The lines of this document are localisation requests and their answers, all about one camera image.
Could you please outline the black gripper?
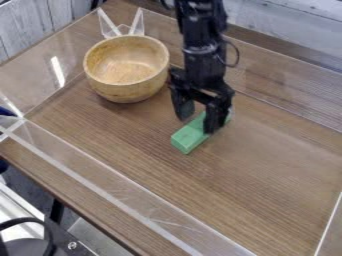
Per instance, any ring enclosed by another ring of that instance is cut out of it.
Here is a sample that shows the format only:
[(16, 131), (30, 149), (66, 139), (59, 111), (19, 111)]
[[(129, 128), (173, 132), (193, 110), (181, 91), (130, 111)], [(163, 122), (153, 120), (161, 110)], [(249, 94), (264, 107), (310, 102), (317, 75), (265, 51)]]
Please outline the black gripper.
[(170, 69), (170, 89), (174, 111), (181, 121), (195, 112), (194, 102), (206, 106), (203, 129), (213, 134), (225, 126), (235, 91), (225, 81), (226, 68)]

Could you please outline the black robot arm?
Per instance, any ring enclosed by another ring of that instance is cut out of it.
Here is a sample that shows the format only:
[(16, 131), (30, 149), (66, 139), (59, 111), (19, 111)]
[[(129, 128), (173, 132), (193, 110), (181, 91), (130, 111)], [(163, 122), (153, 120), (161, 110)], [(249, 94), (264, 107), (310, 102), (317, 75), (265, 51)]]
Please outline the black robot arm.
[(179, 32), (183, 35), (185, 68), (170, 69), (174, 110), (181, 120), (195, 111), (195, 102), (206, 106), (203, 132), (213, 134), (225, 126), (231, 112), (234, 89), (225, 81), (230, 42), (227, 13), (222, 0), (174, 0)]

